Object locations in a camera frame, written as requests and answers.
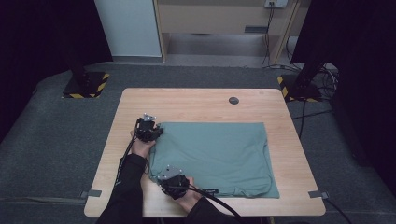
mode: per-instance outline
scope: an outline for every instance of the wooden table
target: wooden table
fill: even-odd
[[[239,104],[229,103],[237,97]],[[279,199],[223,198],[245,217],[321,216],[320,198],[308,191],[318,190],[298,139],[282,93],[271,89],[126,89],[120,99],[92,189],[100,197],[89,197],[85,215],[99,217],[105,209],[116,178],[119,159],[131,139],[129,131],[144,113],[162,121],[263,122],[268,137]],[[144,217],[182,217],[185,212],[161,192],[157,184],[142,178]],[[230,214],[220,205],[220,211]]]

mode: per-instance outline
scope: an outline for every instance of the person's arm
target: person's arm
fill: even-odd
[[[187,178],[193,185],[193,179]],[[207,198],[195,191],[187,190],[176,202],[188,213],[186,224],[241,224],[234,217],[221,213]]]
[[[132,154],[124,161],[120,183],[114,187],[105,211],[96,223],[142,223],[143,191],[140,179],[146,168],[146,157],[155,142],[138,139],[132,145]]]

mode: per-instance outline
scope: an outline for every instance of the dark background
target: dark background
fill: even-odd
[[[112,61],[93,0],[6,0],[0,7],[0,141],[35,90],[36,84],[69,69],[44,7],[56,15],[65,38],[83,65]]]
[[[373,165],[396,195],[396,3],[313,0],[292,58],[333,63],[340,73],[332,106],[351,150]]]

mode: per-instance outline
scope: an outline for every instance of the floor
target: floor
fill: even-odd
[[[297,39],[296,36],[290,37],[289,50],[291,52],[294,50]],[[164,63],[161,58],[145,57],[114,57],[114,61],[165,66],[261,68],[265,50],[262,35],[172,34]],[[285,50],[278,63],[290,64]]]

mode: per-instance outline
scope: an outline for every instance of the folded shirt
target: folded shirt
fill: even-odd
[[[149,155],[157,182],[168,165],[217,197],[279,198],[263,123],[163,122]]]

